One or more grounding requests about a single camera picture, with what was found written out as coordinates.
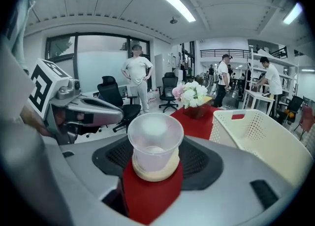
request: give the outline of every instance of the red chair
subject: red chair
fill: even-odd
[[[310,131],[314,123],[315,123],[315,117],[313,116],[312,108],[303,104],[302,117],[301,117],[300,123],[297,126],[297,128],[294,129],[295,131],[296,129],[298,129],[299,126],[302,127],[303,132],[301,134],[300,140],[302,139],[302,136],[306,131],[307,132]]]

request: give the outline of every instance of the white plastic basket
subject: white plastic basket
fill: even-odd
[[[244,114],[242,119],[233,115]],[[210,140],[254,154],[294,187],[301,185],[313,158],[288,130],[259,110],[214,112]]]

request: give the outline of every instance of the smoke detector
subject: smoke detector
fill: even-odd
[[[177,19],[174,19],[174,17],[172,17],[172,20],[169,23],[176,24],[177,23]]]

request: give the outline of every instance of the basket handle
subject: basket handle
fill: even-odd
[[[231,116],[232,120],[243,119],[246,115],[246,110],[234,110]]]

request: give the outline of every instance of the fluorescent light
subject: fluorescent light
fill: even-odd
[[[172,6],[174,6],[187,20],[188,22],[196,21],[190,11],[187,9],[186,6],[180,0],[166,0]]]
[[[315,72],[314,69],[302,69],[303,72]]]
[[[296,3],[294,8],[290,11],[290,13],[284,18],[283,22],[287,25],[291,24],[292,21],[299,16],[302,12],[302,6],[299,3]]]

